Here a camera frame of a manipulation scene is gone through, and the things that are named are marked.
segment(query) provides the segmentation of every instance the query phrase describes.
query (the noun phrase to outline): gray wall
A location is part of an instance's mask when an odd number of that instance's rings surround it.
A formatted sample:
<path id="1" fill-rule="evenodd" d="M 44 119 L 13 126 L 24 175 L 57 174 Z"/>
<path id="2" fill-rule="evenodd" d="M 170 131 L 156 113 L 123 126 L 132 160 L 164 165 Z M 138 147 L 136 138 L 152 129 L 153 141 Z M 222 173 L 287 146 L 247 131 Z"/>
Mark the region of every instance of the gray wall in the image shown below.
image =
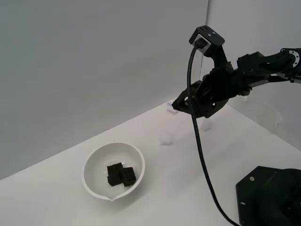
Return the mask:
<path id="1" fill-rule="evenodd" d="M 300 9 L 300 0 L 210 0 L 207 24 L 225 38 L 225 53 L 236 68 L 247 53 L 300 48 Z M 212 67 L 204 57 L 202 74 Z M 301 150 L 300 96 L 300 84 L 274 83 L 254 88 L 247 102 L 237 97 L 229 104 Z"/>
<path id="2" fill-rule="evenodd" d="M 207 0 L 0 1 L 0 179 L 178 95 L 206 11 Z"/>

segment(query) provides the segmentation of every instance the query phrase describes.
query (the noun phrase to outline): white table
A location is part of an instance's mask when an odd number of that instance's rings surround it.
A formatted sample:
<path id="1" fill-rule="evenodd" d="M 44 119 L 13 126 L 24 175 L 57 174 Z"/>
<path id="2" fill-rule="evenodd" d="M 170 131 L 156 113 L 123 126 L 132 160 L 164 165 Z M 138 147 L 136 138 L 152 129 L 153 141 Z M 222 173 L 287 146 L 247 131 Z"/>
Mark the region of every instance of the white table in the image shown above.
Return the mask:
<path id="1" fill-rule="evenodd" d="M 301 169 L 301 152 L 228 106 L 213 120 L 211 130 L 201 131 L 205 158 L 222 207 L 238 222 L 235 184 L 258 165 Z M 160 146 L 164 132 L 174 135 L 172 146 Z M 132 194 L 110 202 L 84 189 L 81 171 L 89 153 L 114 140 L 140 148 L 146 171 Z M 172 115 L 165 105 L 1 180 L 0 224 L 229 225 L 207 188 L 190 116 Z"/>

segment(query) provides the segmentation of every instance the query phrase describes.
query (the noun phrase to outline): small white block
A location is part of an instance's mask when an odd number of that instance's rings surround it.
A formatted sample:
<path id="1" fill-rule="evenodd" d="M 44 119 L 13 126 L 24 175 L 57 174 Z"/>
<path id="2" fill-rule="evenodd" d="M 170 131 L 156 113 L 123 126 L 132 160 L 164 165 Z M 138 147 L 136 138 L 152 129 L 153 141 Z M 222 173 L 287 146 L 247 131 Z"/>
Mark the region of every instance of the small white block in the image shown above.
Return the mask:
<path id="1" fill-rule="evenodd" d="M 280 112 L 277 112 L 275 127 L 277 128 L 281 123 L 282 123 L 282 115 L 280 114 Z"/>
<path id="2" fill-rule="evenodd" d="M 171 133 L 166 132 L 160 137 L 161 145 L 172 145 L 173 142 L 173 135 Z"/>
<path id="3" fill-rule="evenodd" d="M 245 103 L 248 102 L 248 97 L 242 97 L 242 98 Z"/>
<path id="4" fill-rule="evenodd" d="M 204 119 L 201 125 L 201 129 L 206 132 L 210 130 L 213 126 L 213 120 L 212 119 Z"/>

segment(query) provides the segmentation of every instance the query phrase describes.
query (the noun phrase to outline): black block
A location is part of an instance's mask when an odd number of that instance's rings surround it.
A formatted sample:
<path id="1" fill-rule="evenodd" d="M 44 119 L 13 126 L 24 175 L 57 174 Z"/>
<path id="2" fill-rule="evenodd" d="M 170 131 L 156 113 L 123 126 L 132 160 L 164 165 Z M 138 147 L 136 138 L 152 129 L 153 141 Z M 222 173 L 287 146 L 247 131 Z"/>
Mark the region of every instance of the black block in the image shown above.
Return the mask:
<path id="1" fill-rule="evenodd" d="M 136 182 L 136 176 L 133 167 L 123 168 L 121 175 L 124 187 L 131 186 Z"/>
<path id="2" fill-rule="evenodd" d="M 116 173 L 111 173 L 109 176 L 108 176 L 108 183 L 111 185 L 111 186 L 115 186 L 115 185 L 120 185 L 122 183 L 122 180 L 120 179 L 120 174 L 118 172 Z"/>
<path id="3" fill-rule="evenodd" d="M 121 173 L 123 170 L 123 166 L 120 162 L 111 166 L 107 166 L 107 169 L 108 169 L 108 175 L 111 175 L 115 173 Z"/>

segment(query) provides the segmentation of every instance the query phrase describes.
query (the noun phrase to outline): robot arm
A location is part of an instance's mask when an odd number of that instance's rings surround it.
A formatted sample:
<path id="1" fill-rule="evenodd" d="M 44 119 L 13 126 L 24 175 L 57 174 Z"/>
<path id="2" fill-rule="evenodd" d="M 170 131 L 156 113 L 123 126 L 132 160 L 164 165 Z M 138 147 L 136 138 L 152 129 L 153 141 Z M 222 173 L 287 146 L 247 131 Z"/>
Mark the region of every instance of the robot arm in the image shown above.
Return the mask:
<path id="1" fill-rule="evenodd" d="M 214 69 L 202 81 L 191 85 L 197 118 L 209 118 L 229 98 L 247 96 L 253 87 L 269 82 L 301 83 L 301 48 L 283 48 L 271 56 L 263 56 L 260 52 L 247 54 L 238 58 L 238 68 L 234 70 L 222 48 L 225 40 L 210 27 L 198 27 L 189 42 L 214 61 Z M 190 113 L 187 96 L 186 89 L 173 102 L 173 108 Z"/>

